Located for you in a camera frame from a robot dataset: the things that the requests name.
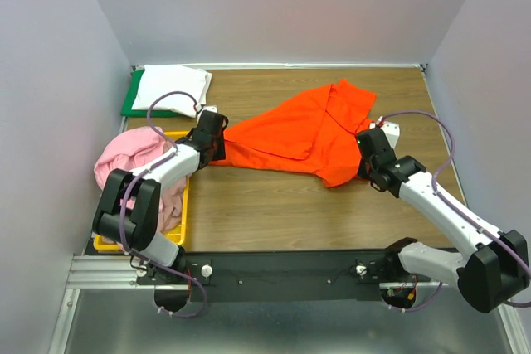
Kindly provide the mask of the orange t-shirt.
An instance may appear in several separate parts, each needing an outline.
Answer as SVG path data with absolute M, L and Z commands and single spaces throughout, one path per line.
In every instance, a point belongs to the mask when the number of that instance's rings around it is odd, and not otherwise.
M 346 80 L 306 90 L 228 127 L 226 158 L 215 166 L 294 172 L 338 187 L 358 177 L 355 135 L 369 128 L 377 96 Z

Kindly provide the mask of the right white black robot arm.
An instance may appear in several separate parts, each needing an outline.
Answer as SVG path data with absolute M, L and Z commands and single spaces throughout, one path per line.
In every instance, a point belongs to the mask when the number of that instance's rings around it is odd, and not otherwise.
M 415 158 L 397 158 L 383 128 L 364 130 L 356 141 L 360 168 L 371 186 L 417 209 L 455 247 L 448 252 L 401 239 L 386 248 L 382 259 L 388 279 L 426 276 L 457 289 L 481 313 L 507 303 L 530 285 L 528 244 L 518 231 L 503 232 L 478 217 L 434 182 Z

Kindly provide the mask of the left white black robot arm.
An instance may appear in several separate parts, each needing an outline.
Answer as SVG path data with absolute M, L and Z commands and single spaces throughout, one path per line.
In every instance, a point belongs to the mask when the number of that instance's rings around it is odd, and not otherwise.
M 171 139 L 166 153 L 130 172 L 113 170 L 96 208 L 92 231 L 156 264 L 155 273 L 163 282 L 178 282 L 185 268 L 185 249 L 158 231 L 159 202 L 173 184 L 226 157 L 228 123 L 227 116 L 203 110 L 196 127 L 178 140 Z

